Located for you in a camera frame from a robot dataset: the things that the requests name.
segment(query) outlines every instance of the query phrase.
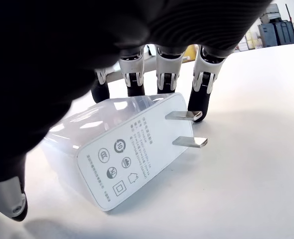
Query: white power adapter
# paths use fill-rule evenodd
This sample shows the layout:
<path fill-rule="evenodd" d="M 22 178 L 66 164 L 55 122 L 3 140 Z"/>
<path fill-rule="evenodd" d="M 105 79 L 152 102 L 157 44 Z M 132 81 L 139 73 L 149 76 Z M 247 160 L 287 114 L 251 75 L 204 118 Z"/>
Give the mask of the white power adapter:
<path fill-rule="evenodd" d="M 193 138 L 181 94 L 109 99 L 62 120 L 41 146 L 59 178 L 108 211 L 172 163 Z"/>

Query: white table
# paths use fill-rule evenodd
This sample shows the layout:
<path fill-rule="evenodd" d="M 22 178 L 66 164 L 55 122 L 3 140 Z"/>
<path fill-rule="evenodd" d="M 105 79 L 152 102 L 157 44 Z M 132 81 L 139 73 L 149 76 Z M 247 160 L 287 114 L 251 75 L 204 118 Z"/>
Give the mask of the white table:
<path fill-rule="evenodd" d="M 193 62 L 177 92 L 189 99 Z M 155 72 L 145 74 L 156 93 Z M 124 80 L 111 96 L 126 96 Z M 94 102 L 74 102 L 69 115 Z M 28 216 L 0 214 L 0 239 L 294 239 L 294 45 L 232 54 L 209 112 L 207 137 L 114 210 L 104 213 L 58 181 L 40 148 L 26 163 Z"/>

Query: black fingertip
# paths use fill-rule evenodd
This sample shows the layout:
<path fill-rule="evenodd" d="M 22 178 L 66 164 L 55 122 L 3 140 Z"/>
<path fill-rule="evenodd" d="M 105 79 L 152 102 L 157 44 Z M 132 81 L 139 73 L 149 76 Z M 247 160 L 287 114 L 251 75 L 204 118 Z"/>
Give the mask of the black fingertip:
<path fill-rule="evenodd" d="M 171 90 L 170 88 L 169 89 L 162 89 L 160 90 L 159 88 L 157 88 L 157 94 L 169 94 L 169 93 L 175 93 L 175 90 Z"/>
<path fill-rule="evenodd" d="M 99 103 L 101 101 L 104 101 L 106 99 L 109 99 L 110 95 L 109 95 L 109 88 L 108 88 L 108 84 L 105 81 L 104 84 L 100 84 L 98 79 L 95 80 L 93 88 L 91 89 L 92 92 L 92 97 L 93 100 L 96 103 Z"/>
<path fill-rule="evenodd" d="M 194 91 L 192 88 L 189 98 L 188 110 L 202 111 L 202 116 L 195 121 L 196 123 L 201 122 L 206 117 L 208 112 L 209 99 L 210 94 L 207 94 L 207 87 L 200 87 L 198 92 Z"/>
<path fill-rule="evenodd" d="M 26 218 L 28 205 L 27 205 L 27 199 L 25 199 L 25 200 L 26 201 L 25 201 L 24 210 L 22 211 L 22 213 L 20 215 L 18 215 L 17 217 L 12 218 L 14 221 L 22 222 Z"/>
<path fill-rule="evenodd" d="M 144 96 L 145 95 L 144 84 L 142 84 L 141 86 L 127 87 L 127 94 L 129 97 Z"/>

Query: metal prong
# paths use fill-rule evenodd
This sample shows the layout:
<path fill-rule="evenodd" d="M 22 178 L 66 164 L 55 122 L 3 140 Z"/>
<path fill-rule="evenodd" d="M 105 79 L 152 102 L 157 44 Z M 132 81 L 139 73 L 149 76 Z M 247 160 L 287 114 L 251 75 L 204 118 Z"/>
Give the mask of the metal prong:
<path fill-rule="evenodd" d="M 202 116 L 201 111 L 173 111 L 165 116 L 166 120 L 192 120 L 196 121 Z"/>
<path fill-rule="evenodd" d="M 202 148 L 208 142 L 207 138 L 197 138 L 197 137 L 185 137 L 180 136 L 172 142 L 173 145 Z"/>

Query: square symbol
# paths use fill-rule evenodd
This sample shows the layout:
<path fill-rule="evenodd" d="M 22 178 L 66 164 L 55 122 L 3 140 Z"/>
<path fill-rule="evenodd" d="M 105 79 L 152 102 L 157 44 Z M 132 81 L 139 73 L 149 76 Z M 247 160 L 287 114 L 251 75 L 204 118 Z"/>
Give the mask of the square symbol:
<path fill-rule="evenodd" d="M 119 185 L 116 189 L 117 189 L 117 192 L 121 192 L 123 187 L 122 187 L 122 185 Z"/>
<path fill-rule="evenodd" d="M 120 181 L 119 183 L 117 183 L 114 187 L 114 192 L 116 194 L 116 196 L 118 197 L 119 195 L 121 195 L 123 192 L 126 191 L 126 187 L 123 181 Z"/>

